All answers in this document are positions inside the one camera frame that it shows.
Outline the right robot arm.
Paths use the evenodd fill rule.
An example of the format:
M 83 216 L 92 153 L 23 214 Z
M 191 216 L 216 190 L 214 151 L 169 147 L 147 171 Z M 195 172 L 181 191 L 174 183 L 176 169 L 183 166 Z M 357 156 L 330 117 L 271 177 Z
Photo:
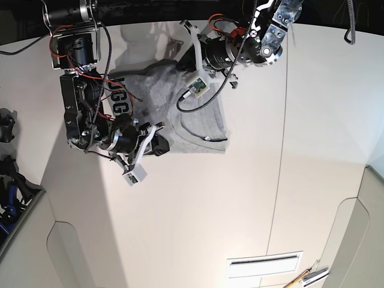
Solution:
M 104 157 L 134 170 L 144 155 L 169 152 L 168 141 L 158 134 L 163 124 L 138 125 L 133 118 L 134 96 L 120 80 L 109 77 L 101 60 L 96 1 L 43 1 L 43 22 L 49 30 L 52 67 L 60 77 L 67 140 L 86 154 L 100 148 Z

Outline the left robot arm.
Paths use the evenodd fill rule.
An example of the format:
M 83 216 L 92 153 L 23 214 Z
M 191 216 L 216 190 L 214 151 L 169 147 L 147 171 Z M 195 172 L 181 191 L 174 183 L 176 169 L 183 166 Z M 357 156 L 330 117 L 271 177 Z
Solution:
M 272 65 L 281 56 L 281 44 L 301 11 L 302 1 L 255 1 L 242 19 L 216 13 L 202 31 L 183 21 L 192 45 L 176 67 L 192 74 L 187 87 L 198 95 L 209 84 L 226 80 L 235 89 L 238 78 L 232 65 Z

